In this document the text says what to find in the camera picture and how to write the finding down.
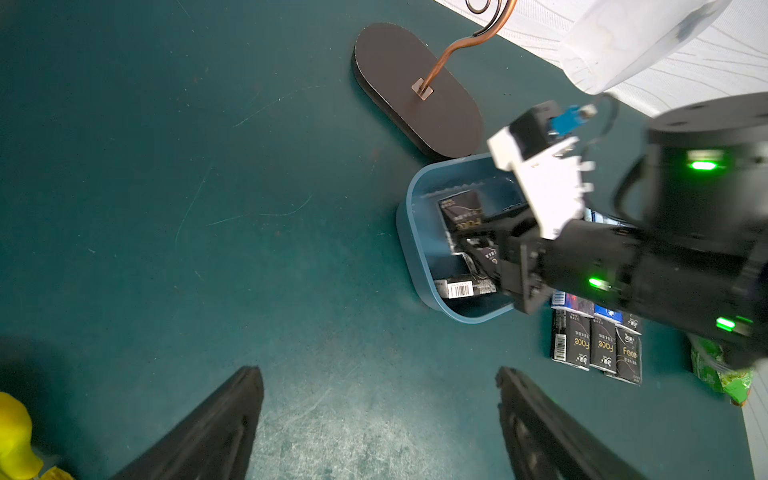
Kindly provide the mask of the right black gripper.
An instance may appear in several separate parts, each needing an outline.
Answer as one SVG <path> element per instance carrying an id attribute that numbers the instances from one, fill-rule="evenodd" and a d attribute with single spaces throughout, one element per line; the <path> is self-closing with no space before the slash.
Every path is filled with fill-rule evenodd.
<path id="1" fill-rule="evenodd" d="M 555 290 L 627 311 L 642 250 L 635 228 L 571 220 L 554 240 L 540 236 L 532 209 L 521 206 L 461 230 L 461 250 L 526 314 Z"/>

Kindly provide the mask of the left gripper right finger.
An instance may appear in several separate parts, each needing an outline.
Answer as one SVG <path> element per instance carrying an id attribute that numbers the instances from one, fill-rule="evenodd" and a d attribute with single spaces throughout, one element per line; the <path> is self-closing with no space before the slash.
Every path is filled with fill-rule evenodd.
<path id="1" fill-rule="evenodd" d="M 641 479 L 523 372 L 502 367 L 500 425 L 517 479 Z"/>

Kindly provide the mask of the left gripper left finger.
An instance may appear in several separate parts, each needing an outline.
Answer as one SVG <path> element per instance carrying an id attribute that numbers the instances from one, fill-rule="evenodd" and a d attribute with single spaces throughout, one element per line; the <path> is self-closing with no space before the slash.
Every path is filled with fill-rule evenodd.
<path id="1" fill-rule="evenodd" d="M 264 385 L 256 366 L 237 370 L 116 479 L 243 479 Z"/>

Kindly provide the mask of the dark blue tissue pack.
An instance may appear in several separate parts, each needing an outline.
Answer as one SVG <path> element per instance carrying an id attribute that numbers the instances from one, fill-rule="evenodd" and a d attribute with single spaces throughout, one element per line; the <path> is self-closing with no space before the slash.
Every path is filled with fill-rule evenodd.
<path id="1" fill-rule="evenodd" d="M 552 295 L 551 308 L 553 310 L 562 310 L 579 316 L 592 318 L 594 316 L 595 305 L 592 301 L 587 299 L 557 290 Z"/>

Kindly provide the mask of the blue pocket tissue pack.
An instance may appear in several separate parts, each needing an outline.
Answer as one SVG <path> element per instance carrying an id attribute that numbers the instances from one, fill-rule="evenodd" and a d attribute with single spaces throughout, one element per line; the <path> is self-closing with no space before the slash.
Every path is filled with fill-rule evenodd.
<path id="1" fill-rule="evenodd" d="M 623 313 L 621 311 L 606 308 L 597 304 L 594 305 L 594 317 L 618 325 L 623 324 Z"/>

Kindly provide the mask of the teal plastic storage box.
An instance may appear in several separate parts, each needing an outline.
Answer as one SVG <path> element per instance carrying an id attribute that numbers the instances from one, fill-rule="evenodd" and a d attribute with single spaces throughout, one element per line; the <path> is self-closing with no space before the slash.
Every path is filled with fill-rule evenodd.
<path id="1" fill-rule="evenodd" d="M 475 325 L 515 310 L 504 293 L 446 301 L 434 282 L 465 275 L 462 257 L 452 253 L 438 202 L 464 191 L 478 193 L 484 212 L 499 213 L 523 203 L 513 173 L 496 168 L 490 154 L 436 162 L 423 167 L 411 179 L 397 208 L 396 228 L 416 293 L 429 308 L 454 321 Z"/>

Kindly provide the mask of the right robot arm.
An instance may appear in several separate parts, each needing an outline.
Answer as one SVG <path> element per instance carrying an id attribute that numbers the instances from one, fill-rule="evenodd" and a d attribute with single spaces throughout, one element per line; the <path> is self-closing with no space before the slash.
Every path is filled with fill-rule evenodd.
<path id="1" fill-rule="evenodd" d="M 594 104 L 532 107 L 489 139 L 524 203 L 453 241 L 525 312 L 546 289 L 718 343 L 742 369 L 767 356 L 767 96 L 683 106 L 652 119 L 616 188 L 613 224 L 590 223 L 575 130 Z"/>

